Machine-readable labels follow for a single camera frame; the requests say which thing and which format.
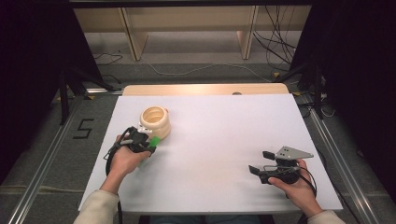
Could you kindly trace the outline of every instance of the ceramic pot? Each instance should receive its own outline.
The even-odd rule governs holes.
[[[161,106],[152,106],[143,111],[140,124],[146,129],[148,139],[154,136],[164,139],[171,132],[168,110]]]

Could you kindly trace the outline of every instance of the white sleeve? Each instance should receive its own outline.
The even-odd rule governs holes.
[[[74,223],[111,224],[118,202],[117,195],[98,189],[85,200]]]
[[[345,224],[334,211],[324,211],[308,219],[308,224]]]

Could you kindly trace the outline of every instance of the gray floor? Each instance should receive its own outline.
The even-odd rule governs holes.
[[[292,45],[298,43],[298,32],[288,33]],[[104,55],[97,59],[103,75],[119,79],[119,84],[111,76],[104,80],[114,86],[149,83],[230,83],[230,82],[267,82],[278,70],[268,66],[268,57],[257,41],[253,42],[249,60],[242,60],[234,32],[220,33],[153,33],[148,38],[143,60],[132,62],[123,34],[87,34],[92,53],[119,54],[122,58],[112,64],[119,56]],[[274,55],[269,63],[287,68],[280,64]],[[287,81],[290,91],[297,91],[294,77]],[[78,214],[85,186],[90,177],[97,153],[106,133],[106,126],[112,115],[112,108],[117,101],[116,95],[98,95],[94,99],[85,99],[70,120],[70,127],[65,133],[59,151],[54,156],[48,173],[41,184],[23,223],[72,223]],[[304,97],[297,97],[298,104]],[[52,109],[42,121],[31,148],[25,151],[9,173],[0,188],[0,223],[7,223],[21,196],[32,181],[42,159],[51,146],[51,139],[60,128],[60,103],[54,98]],[[76,137],[86,134],[78,131],[83,119],[84,128],[92,131],[86,139]],[[354,213],[362,222],[358,206],[348,191],[343,178],[334,164],[329,150],[320,136],[313,116],[304,119],[307,129],[317,148],[325,155],[329,176],[340,189]],[[377,181],[375,174],[364,158],[358,156],[359,150],[350,136],[348,127],[335,114],[323,121],[329,129],[335,144],[340,148],[347,166],[356,178],[364,196],[373,207],[378,223],[393,223],[396,220],[396,206]],[[338,215],[346,223],[356,223],[346,206]],[[296,223],[300,214],[274,214],[276,224]],[[136,223],[138,217],[126,214],[124,223]]]

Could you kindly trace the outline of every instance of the white paper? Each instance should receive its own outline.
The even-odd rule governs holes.
[[[264,214],[297,211],[280,189],[262,185],[248,166],[275,161],[263,151],[283,146],[314,154],[306,159],[317,181],[323,209],[340,210],[332,184],[289,94],[210,96],[121,96],[83,202],[106,178],[103,157],[117,134],[137,127],[140,113],[160,105],[169,110],[170,135],[120,188],[122,210],[137,214]]]

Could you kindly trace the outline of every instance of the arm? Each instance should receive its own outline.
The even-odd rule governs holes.
[[[102,187],[87,198],[74,223],[112,223],[119,202],[117,193],[123,178],[149,156],[148,151],[134,153],[128,147],[121,147],[113,157],[110,172]]]
[[[300,167],[300,174],[307,180],[311,181],[309,173],[305,170],[306,163],[304,160],[297,160]],[[299,207],[308,217],[309,223],[344,223],[332,211],[323,211],[315,198],[314,192],[301,178],[294,184],[286,184],[282,180],[271,177],[268,181],[275,187],[282,189],[288,195],[289,199]]]

